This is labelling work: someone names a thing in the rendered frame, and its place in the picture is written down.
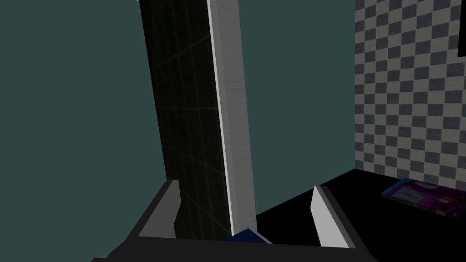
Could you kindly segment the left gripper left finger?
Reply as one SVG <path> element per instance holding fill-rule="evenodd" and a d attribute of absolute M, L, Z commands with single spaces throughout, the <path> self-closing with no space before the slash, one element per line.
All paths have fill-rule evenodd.
<path fill-rule="evenodd" d="M 177 180 L 167 180 L 145 209 L 127 240 L 136 237 L 169 238 L 181 204 Z"/>

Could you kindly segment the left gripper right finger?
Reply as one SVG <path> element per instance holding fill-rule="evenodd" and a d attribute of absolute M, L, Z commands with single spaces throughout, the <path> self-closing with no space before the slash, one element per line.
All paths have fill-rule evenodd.
<path fill-rule="evenodd" d="M 323 247 L 355 248 L 355 244 L 320 186 L 313 189 L 310 210 Z"/>

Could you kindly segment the dark blue flat object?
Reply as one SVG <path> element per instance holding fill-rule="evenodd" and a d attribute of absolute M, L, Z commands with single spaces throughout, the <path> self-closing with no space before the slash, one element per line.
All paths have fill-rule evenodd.
<path fill-rule="evenodd" d="M 268 243 L 271 241 L 249 228 L 226 239 L 228 242 L 252 242 L 252 243 Z"/>

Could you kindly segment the purple book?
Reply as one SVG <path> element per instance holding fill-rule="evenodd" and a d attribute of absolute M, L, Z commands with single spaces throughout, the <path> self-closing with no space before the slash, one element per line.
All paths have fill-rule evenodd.
<path fill-rule="evenodd" d="M 466 191 L 404 178 L 382 197 L 466 222 Z"/>

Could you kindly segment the tall black grey cabinet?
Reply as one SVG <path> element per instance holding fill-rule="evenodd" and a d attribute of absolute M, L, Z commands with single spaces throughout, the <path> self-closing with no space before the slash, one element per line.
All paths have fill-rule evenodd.
<path fill-rule="evenodd" d="M 176 238 L 257 230 L 238 0 L 138 0 Z"/>

